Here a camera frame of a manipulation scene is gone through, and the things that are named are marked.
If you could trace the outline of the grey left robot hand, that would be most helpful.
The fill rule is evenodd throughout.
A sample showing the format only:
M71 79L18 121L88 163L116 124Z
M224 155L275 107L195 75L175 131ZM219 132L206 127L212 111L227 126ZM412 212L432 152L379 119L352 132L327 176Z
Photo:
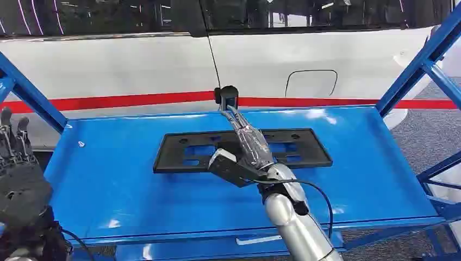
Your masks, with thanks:
M1 223L7 229L31 226L45 211L53 189L43 176L28 137L29 118L13 131L12 111L1 111Z

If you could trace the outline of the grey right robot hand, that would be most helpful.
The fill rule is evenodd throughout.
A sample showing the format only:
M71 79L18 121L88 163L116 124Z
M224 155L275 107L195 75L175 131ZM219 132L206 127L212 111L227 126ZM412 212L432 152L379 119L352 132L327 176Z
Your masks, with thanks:
M272 152L262 132L253 127L250 122L235 107L227 105L220 108L220 113L231 123L246 161L258 170L274 164Z

